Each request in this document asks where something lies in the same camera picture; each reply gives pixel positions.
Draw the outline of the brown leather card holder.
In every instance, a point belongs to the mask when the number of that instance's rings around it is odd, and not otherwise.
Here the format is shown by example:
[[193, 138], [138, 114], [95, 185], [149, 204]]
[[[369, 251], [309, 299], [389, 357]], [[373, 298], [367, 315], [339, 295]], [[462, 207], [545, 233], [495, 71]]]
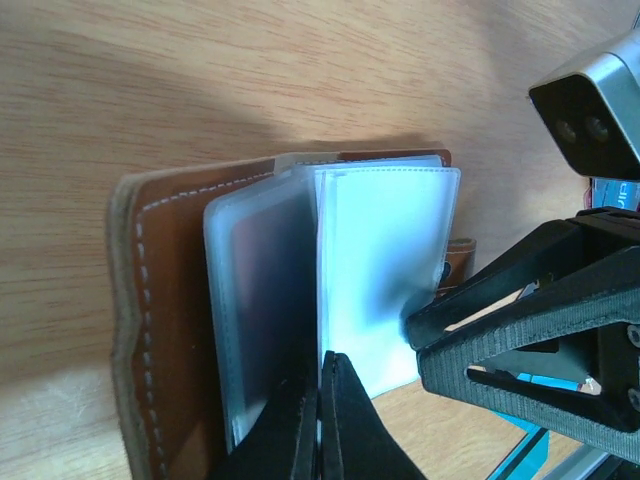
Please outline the brown leather card holder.
[[413, 382], [408, 316], [470, 275], [445, 149], [289, 153], [123, 177], [107, 213], [113, 379], [136, 479], [211, 479], [325, 354], [371, 402]]

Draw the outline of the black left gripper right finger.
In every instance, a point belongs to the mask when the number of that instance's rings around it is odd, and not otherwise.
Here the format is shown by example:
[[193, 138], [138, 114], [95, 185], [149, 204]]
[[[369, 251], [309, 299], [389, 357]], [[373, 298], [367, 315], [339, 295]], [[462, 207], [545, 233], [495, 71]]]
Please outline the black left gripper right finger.
[[325, 354], [320, 390], [323, 479], [422, 479], [386, 430], [351, 361]]

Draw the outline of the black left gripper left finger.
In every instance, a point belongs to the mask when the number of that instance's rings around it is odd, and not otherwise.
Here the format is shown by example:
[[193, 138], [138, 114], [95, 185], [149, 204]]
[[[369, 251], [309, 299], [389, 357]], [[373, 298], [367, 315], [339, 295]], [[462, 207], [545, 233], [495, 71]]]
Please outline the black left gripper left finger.
[[249, 434], [209, 475], [224, 479], [314, 479], [317, 386], [300, 375], [274, 390]]

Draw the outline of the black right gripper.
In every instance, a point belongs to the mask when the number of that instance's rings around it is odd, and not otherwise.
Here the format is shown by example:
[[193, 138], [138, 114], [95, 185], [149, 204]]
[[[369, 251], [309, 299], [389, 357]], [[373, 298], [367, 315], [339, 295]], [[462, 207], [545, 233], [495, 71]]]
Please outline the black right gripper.
[[[546, 275], [557, 282], [444, 336], [447, 326]], [[540, 225], [411, 315], [407, 333], [420, 350], [427, 391], [638, 459], [637, 214], [596, 209]], [[576, 383], [594, 378], [601, 393], [526, 383], [515, 378], [520, 373]]]

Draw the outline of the blue VIP chip card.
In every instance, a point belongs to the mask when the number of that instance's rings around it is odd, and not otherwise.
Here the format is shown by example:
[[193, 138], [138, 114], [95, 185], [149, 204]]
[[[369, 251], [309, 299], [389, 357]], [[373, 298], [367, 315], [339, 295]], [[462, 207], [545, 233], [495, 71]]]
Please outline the blue VIP chip card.
[[589, 188], [585, 194], [584, 204], [587, 209], [616, 207], [639, 211], [639, 197], [638, 182], [591, 178], [589, 180]]

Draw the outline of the teal magnetic stripe card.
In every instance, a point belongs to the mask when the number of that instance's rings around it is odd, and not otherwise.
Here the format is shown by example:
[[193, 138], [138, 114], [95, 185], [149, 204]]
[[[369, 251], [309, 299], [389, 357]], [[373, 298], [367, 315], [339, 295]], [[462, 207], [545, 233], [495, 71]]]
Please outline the teal magnetic stripe card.
[[[583, 383], [529, 373], [517, 374], [515, 378], [526, 383], [587, 394], [600, 392], [600, 385], [593, 378], [587, 378]], [[488, 478], [533, 479], [548, 459], [551, 443], [550, 432], [516, 417], [501, 413], [499, 416], [523, 430], [524, 437], [498, 464]], [[588, 479], [607, 461], [608, 457], [606, 452], [583, 445], [555, 467], [546, 476], [546, 479]]]

